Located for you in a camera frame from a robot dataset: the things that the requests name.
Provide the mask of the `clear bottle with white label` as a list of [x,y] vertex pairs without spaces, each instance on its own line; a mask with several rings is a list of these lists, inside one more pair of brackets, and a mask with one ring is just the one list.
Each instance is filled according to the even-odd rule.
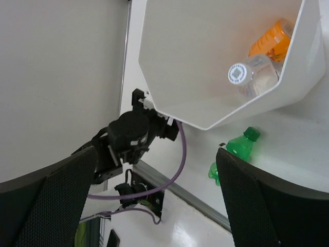
[[254,99],[277,85],[283,64],[264,54],[253,55],[232,65],[228,80],[239,88],[246,99]]

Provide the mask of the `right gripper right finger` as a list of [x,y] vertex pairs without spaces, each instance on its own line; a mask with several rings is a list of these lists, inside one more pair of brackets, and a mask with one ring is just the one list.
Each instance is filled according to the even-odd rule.
[[328,193],[259,169],[223,148],[216,154],[235,246],[328,246]]

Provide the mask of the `orange plastic juice bottle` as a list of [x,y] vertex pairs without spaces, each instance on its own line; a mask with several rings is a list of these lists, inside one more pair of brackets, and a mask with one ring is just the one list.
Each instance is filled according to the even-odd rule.
[[273,61],[283,63],[290,46],[294,24],[287,19],[277,20],[264,34],[252,45],[248,56],[264,54]]

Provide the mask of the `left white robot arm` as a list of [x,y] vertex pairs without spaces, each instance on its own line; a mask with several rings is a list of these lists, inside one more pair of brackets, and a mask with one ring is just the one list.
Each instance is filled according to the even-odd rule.
[[123,173],[122,164],[136,165],[156,137],[175,141],[179,128],[176,121],[148,106],[144,91],[132,92],[132,110],[102,128],[90,141],[83,144],[75,153],[93,146],[98,161],[93,185]]

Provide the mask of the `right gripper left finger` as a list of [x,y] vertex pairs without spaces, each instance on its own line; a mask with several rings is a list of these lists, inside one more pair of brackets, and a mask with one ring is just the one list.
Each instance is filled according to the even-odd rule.
[[88,147],[2,182],[1,246],[72,246],[97,161]]

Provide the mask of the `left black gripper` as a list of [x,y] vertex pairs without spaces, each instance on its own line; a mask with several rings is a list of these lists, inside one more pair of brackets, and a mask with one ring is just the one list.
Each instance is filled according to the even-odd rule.
[[132,110],[123,113],[109,123],[107,139],[113,154],[124,163],[135,165],[156,137],[175,141],[178,125],[169,124],[169,118],[159,114],[154,108],[145,105],[144,91],[132,92]]

